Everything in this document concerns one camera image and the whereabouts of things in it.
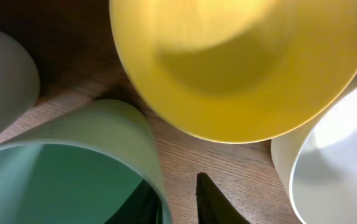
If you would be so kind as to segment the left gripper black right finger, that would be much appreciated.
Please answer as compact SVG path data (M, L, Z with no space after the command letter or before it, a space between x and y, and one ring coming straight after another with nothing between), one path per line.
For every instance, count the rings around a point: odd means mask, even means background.
M250 224L203 172L197 174L196 201L199 224Z

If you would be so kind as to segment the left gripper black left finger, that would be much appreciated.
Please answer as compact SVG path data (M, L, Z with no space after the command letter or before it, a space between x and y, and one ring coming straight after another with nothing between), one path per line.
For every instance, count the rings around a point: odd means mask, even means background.
M162 224L160 199L146 180L142 180L124 204L105 224Z

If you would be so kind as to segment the mint green cup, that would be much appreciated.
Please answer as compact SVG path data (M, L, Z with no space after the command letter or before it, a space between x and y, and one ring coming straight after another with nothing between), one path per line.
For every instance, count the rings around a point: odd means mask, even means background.
M0 223L105 223L142 180L171 223L148 120L94 101L0 144Z

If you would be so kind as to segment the grey white cup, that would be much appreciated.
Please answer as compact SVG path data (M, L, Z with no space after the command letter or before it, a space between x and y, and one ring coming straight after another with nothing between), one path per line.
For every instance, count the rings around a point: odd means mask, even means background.
M0 31L0 133L36 103L39 72L27 50Z

